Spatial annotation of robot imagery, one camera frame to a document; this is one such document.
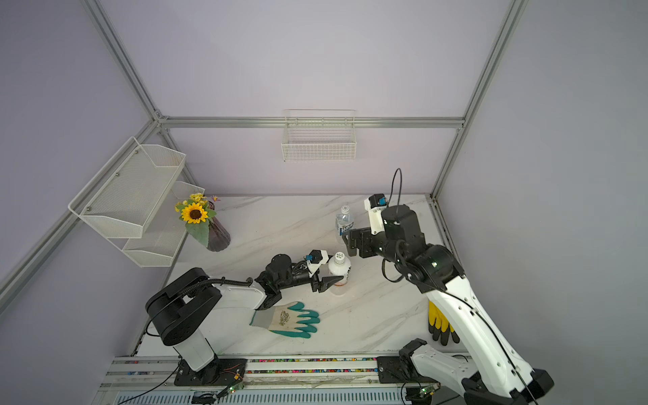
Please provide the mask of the clear small water bottle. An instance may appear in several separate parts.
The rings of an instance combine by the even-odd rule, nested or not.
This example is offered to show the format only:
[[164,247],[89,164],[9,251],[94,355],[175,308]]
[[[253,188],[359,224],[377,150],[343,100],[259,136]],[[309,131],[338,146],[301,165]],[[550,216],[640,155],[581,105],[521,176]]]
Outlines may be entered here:
[[336,231],[340,240],[344,239],[344,235],[354,227],[354,217],[351,214],[351,210],[348,213],[344,213],[341,209],[336,215]]

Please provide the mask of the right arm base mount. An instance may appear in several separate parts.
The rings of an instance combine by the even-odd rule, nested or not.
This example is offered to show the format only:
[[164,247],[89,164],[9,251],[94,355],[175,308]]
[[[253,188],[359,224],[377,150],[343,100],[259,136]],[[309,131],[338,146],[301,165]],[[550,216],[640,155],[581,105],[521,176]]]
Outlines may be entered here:
[[411,363],[402,361],[399,356],[379,356],[376,362],[378,380],[381,384],[435,382],[430,377],[421,376]]

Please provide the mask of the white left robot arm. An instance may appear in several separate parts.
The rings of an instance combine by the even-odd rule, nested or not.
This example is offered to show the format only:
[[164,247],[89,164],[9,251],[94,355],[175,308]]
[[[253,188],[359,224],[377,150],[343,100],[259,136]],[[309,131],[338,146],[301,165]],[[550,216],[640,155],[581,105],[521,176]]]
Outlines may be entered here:
[[344,261],[346,256],[314,250],[295,263],[288,255],[278,254],[256,278],[245,281],[211,278],[202,268],[192,268],[148,299],[148,322],[155,327],[155,336],[172,347],[191,371],[202,371],[216,359],[200,327],[219,308],[252,310],[253,327],[308,339],[317,332],[319,314],[299,301],[287,305],[278,302],[282,291],[289,288],[310,285],[313,292],[323,293],[342,281],[342,275],[320,275],[321,266],[337,259]]

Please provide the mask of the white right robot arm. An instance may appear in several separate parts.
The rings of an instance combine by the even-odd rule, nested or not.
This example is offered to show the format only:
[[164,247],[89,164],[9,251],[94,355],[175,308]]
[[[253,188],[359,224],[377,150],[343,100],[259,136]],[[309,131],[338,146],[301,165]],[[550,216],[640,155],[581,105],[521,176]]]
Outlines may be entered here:
[[447,319],[470,355],[462,361],[417,340],[406,361],[420,376],[460,395],[467,404],[531,404],[555,385],[548,371],[534,369],[509,344],[474,295],[462,265],[450,250],[429,244],[417,214],[390,206],[381,194],[364,202],[370,224],[345,235],[350,256],[381,257]]

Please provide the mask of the white label tea bottle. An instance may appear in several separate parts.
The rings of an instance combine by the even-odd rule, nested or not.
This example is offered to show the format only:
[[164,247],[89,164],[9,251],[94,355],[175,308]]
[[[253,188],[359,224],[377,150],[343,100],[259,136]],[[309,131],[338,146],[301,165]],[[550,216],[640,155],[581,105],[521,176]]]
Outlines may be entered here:
[[329,260],[328,262],[328,272],[330,276],[343,276],[344,280],[336,283],[334,286],[332,286],[329,291],[332,292],[333,295],[341,296],[344,295],[348,289],[348,283],[349,283],[349,273],[351,270],[351,261],[350,259],[346,256],[346,260],[344,263],[336,263],[335,262],[335,255]]

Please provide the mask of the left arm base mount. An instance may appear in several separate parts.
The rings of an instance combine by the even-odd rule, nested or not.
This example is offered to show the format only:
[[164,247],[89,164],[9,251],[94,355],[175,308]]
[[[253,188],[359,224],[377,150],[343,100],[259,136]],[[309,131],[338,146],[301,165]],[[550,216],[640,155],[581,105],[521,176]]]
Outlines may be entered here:
[[234,386],[243,380],[248,360],[216,356],[200,371],[194,371],[185,359],[179,362],[175,386]]

